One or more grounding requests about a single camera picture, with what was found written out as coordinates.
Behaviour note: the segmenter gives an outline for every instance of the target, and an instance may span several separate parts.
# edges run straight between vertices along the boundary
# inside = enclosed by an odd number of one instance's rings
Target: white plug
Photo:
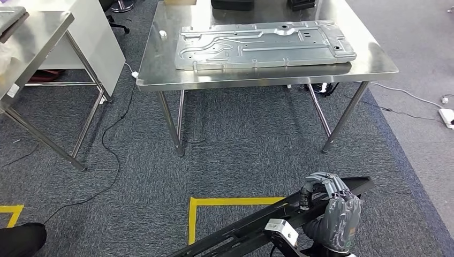
[[[454,122],[454,111],[451,109],[440,109],[438,112],[446,124],[446,127],[454,130],[454,125],[451,123]]]

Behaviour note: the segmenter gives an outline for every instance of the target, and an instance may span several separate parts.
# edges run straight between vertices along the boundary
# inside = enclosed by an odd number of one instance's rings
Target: robotic hand
[[[336,174],[316,172],[306,177],[301,189],[300,209],[309,210],[312,195],[324,187],[329,203],[321,218],[302,226],[314,245],[302,252],[309,256],[355,256],[350,254],[355,230],[361,214],[360,199],[352,194]]]

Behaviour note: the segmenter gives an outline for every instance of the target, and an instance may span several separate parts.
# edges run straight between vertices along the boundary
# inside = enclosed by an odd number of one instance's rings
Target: table top
[[[183,71],[174,60],[179,30],[218,24],[332,20],[357,53],[356,60],[334,65]],[[159,31],[167,36],[161,37]],[[316,8],[292,12],[286,0],[255,1],[252,11],[211,8],[210,0],[197,5],[166,5],[160,1],[148,37],[136,84],[142,91],[272,86],[322,82],[390,80],[397,67],[345,0],[319,0]]]
[[[74,20],[66,11],[29,12],[29,17],[5,42],[13,51],[8,70],[0,78],[0,113],[18,98],[20,90],[44,62],[55,44]],[[11,86],[19,88],[14,97],[8,95]]]

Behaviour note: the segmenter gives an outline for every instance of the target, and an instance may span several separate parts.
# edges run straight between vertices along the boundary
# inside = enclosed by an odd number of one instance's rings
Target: cable on floor
[[[433,120],[433,121],[436,121],[436,122],[439,122],[443,125],[447,125],[446,123],[440,121],[440,120],[437,120],[437,119],[432,119],[432,118],[426,118],[426,117],[419,117],[419,116],[415,116],[415,115],[411,115],[411,114],[408,114],[407,112],[403,112],[403,111],[394,111],[392,110],[391,108],[386,108],[386,107],[383,107],[383,106],[380,106],[380,105],[376,105],[376,104],[373,104],[373,103],[369,103],[369,102],[366,102],[364,100],[361,100],[361,102],[365,103],[365,104],[368,104],[368,105],[371,105],[371,106],[374,106],[374,107],[377,107],[377,108],[380,108],[382,109],[383,111],[388,111],[388,112],[393,112],[395,114],[405,114],[409,117],[412,117],[412,118],[415,118],[415,119],[425,119],[425,120]]]
[[[29,156],[32,155],[36,150],[38,150],[38,147],[39,147],[39,146],[40,146],[40,144],[37,143],[36,146],[35,146],[35,148],[33,149],[33,151],[31,151],[29,154],[26,154],[26,155],[24,155],[24,156],[22,156],[22,157],[20,157],[20,158],[18,158],[18,159],[15,159],[14,161],[11,161],[11,162],[9,162],[9,163],[7,163],[7,164],[4,164],[4,165],[2,165],[0,168],[4,168],[4,167],[6,167],[6,166],[12,165],[13,163],[18,162],[18,161],[22,160],[23,158],[29,157]]]
[[[430,103],[430,104],[433,104],[433,105],[437,106],[437,107],[440,108],[440,109],[443,109],[443,107],[442,107],[441,105],[436,104],[436,103],[434,103],[434,102],[431,102],[431,101],[429,101],[429,100],[425,100],[425,99],[422,99],[422,98],[420,98],[420,97],[417,97],[417,96],[415,96],[415,95],[411,94],[410,92],[405,91],[405,90],[403,90],[403,89],[393,88],[393,87],[387,87],[387,86],[384,86],[384,85],[382,85],[382,84],[380,84],[380,83],[377,83],[377,82],[371,82],[370,84],[372,84],[372,85],[377,85],[377,86],[380,86],[380,87],[383,87],[383,88],[385,88],[385,89],[392,90],[392,91],[404,92],[405,94],[407,94],[407,95],[409,95],[409,96],[411,96],[411,97],[413,97],[413,98],[415,98],[415,99],[417,99],[417,100],[419,100],[419,101],[422,101],[422,102],[425,102],[425,103]]]
[[[126,109],[125,113],[124,113],[123,115],[120,116],[120,119],[118,119],[116,122],[114,122],[112,125],[110,125],[107,129],[105,129],[104,132],[102,133],[102,137],[101,137],[101,144],[102,144],[102,146],[103,146],[108,152],[110,152],[112,155],[114,155],[114,157],[115,157],[115,159],[116,159],[116,161],[117,161],[118,168],[117,168],[117,171],[116,171],[116,174],[115,174],[115,178],[113,179],[113,182],[112,182],[108,187],[106,187],[105,189],[103,189],[103,190],[97,192],[97,193],[94,194],[92,197],[90,197],[90,198],[88,198],[88,199],[86,199],[86,200],[84,200],[84,201],[80,201],[80,202],[71,203],[71,204],[68,204],[68,205],[61,206],[61,207],[58,208],[52,215],[50,215],[49,218],[48,218],[46,221],[44,221],[44,223],[43,223],[44,225],[45,225],[52,217],[54,217],[59,211],[61,211],[62,209],[66,208],[66,207],[70,207],[70,206],[82,205],[82,204],[84,204],[84,203],[86,203],[86,202],[89,202],[89,201],[95,199],[98,195],[100,195],[100,194],[102,194],[102,193],[108,191],[109,189],[111,189],[111,188],[114,186],[114,184],[117,182],[117,180],[118,180],[118,175],[120,174],[120,168],[121,168],[120,159],[118,158],[118,155],[117,155],[114,151],[112,151],[109,147],[107,147],[107,146],[105,145],[104,137],[105,137],[105,134],[107,133],[107,131],[109,131],[111,128],[113,128],[115,125],[117,125],[121,120],[123,120],[123,119],[126,117],[127,113],[129,112],[131,103],[132,103],[132,97],[134,96],[134,89],[135,89],[135,86],[132,87],[132,90],[131,90],[131,97],[130,97],[130,99],[129,99],[129,103],[128,103],[128,105],[127,105],[127,109]]]
[[[129,70],[131,71],[131,73],[134,73],[134,72],[132,71],[131,66],[130,66],[127,62],[125,62],[125,65],[128,66],[128,68],[129,68]]]
[[[271,248],[270,257],[273,257],[273,252],[274,252],[275,249],[276,249],[276,246],[273,245],[273,247]]]
[[[188,140],[184,140],[184,139],[183,139],[182,141],[183,141],[183,142],[186,142],[186,143],[190,143],[190,144],[192,144],[192,145],[196,145],[196,144],[198,144],[198,143],[203,143],[203,142],[207,141],[207,139],[204,138],[204,139],[197,140],[197,141],[188,141]]]

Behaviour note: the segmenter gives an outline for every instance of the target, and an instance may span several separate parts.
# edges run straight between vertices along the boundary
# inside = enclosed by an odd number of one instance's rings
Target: black cable
[[[380,106],[380,105],[376,105],[376,104],[373,104],[373,103],[369,103],[369,102],[366,102],[366,101],[364,101],[364,100],[361,100],[361,102],[363,102],[363,103],[365,103],[365,104],[369,104],[369,105],[374,106],[374,107],[377,107],[377,108],[380,108],[380,109],[382,109],[383,111],[394,112],[395,114],[405,114],[405,115],[407,115],[407,116],[409,116],[409,117],[412,117],[412,118],[415,118],[415,119],[433,120],[433,121],[436,121],[436,122],[440,122],[440,123],[443,124],[443,125],[450,125],[450,124],[446,124],[445,122],[442,122],[442,121],[437,120],[437,119],[426,118],[426,117],[419,117],[419,116],[415,116],[415,115],[408,114],[407,112],[403,112],[403,111],[394,111],[394,110],[392,110],[391,108],[386,108],[386,107],[383,107],[383,106]]]
[[[270,257],[273,257],[273,252],[274,252],[275,249],[276,249],[276,246],[274,245],[274,246],[271,248]]]
[[[16,160],[12,161],[12,162],[9,162],[9,163],[7,163],[7,164],[1,166],[0,168],[4,168],[4,167],[6,167],[6,166],[8,166],[8,165],[11,165],[11,164],[13,164],[13,163],[15,163],[15,162],[18,162],[18,161],[22,160],[22,159],[25,158],[25,157],[29,157],[29,156],[32,155],[36,150],[38,150],[38,146],[40,146],[40,144],[37,143],[36,146],[35,146],[35,149],[33,149],[33,151],[31,151],[29,154],[26,154],[26,155],[22,156],[21,158],[18,158],[18,159],[16,159]]]
[[[131,103],[132,103],[132,97],[134,95],[134,89],[135,89],[135,86],[132,88],[131,90],[131,98],[129,100],[129,103],[128,103],[128,106],[127,106],[127,109],[126,109],[126,112],[120,116],[120,119],[118,119],[115,123],[113,123],[112,125],[110,125],[107,129],[104,130],[104,132],[102,133],[102,137],[101,137],[101,144],[102,146],[108,151],[110,152],[111,154],[113,154],[115,156],[115,159],[117,160],[117,164],[118,164],[118,168],[117,168],[117,173],[115,174],[115,178],[113,179],[114,181],[112,182],[112,184],[110,184],[110,186],[106,187],[105,189],[97,192],[96,194],[94,194],[92,197],[88,198],[87,200],[84,200],[82,202],[76,202],[76,203],[71,203],[69,205],[64,205],[64,206],[61,206],[58,210],[56,210],[52,215],[50,215],[50,217],[43,223],[43,224],[46,224],[54,215],[56,215],[60,210],[66,208],[66,207],[70,207],[70,206],[74,206],[74,205],[82,205],[86,202],[89,202],[93,199],[95,199],[98,195],[106,192],[107,190],[111,189],[115,182],[117,181],[118,179],[118,175],[120,174],[120,159],[118,158],[118,155],[116,153],[114,153],[114,151],[112,151],[109,147],[107,147],[104,143],[104,136],[106,134],[106,132],[113,128],[115,125],[117,125],[122,119],[125,118],[126,114],[129,112],[129,108],[131,106]]]
[[[182,141],[183,141],[183,142],[186,142],[186,143],[190,143],[190,144],[196,145],[196,144],[198,144],[198,143],[203,143],[203,142],[207,141],[207,139],[204,138],[204,139],[198,140],[198,141],[187,141],[187,140],[182,139]]]

